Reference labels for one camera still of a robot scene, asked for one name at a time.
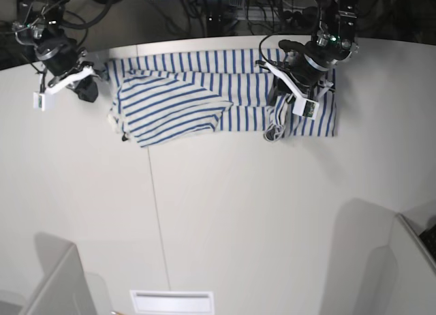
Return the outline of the white partition panel left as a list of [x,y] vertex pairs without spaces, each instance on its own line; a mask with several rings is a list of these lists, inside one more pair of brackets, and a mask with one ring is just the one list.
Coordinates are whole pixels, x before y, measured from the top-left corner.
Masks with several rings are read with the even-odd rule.
[[2,314],[97,313],[76,245],[66,243],[50,255],[50,265],[29,299],[1,291]]

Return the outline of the blue white striped T-shirt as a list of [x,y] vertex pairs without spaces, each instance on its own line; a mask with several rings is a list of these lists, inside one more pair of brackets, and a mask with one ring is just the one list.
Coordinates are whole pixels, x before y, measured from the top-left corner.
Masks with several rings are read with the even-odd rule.
[[[285,53],[269,48],[272,61]],[[255,62],[259,50],[230,49],[171,52],[112,59],[106,63],[112,92],[108,120],[125,140],[141,147],[177,138],[215,132],[262,132],[268,141],[293,136],[333,137],[337,131],[335,72],[322,81],[331,90],[317,99],[314,121],[292,113],[291,104],[278,97],[268,105],[274,75]]]

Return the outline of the white partition panel right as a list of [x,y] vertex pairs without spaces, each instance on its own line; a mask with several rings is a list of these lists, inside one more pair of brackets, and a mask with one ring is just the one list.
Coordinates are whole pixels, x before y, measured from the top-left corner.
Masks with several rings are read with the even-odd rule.
[[434,314],[435,261],[404,216],[367,259],[354,314]]

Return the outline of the white partition panel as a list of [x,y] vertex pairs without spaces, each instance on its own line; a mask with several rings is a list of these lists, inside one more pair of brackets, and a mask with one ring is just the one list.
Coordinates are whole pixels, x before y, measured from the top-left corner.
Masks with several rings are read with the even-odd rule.
[[50,265],[29,299],[1,291],[2,314],[97,313],[76,245],[66,243],[50,255]]
[[404,216],[367,259],[354,314],[434,314],[435,261]]

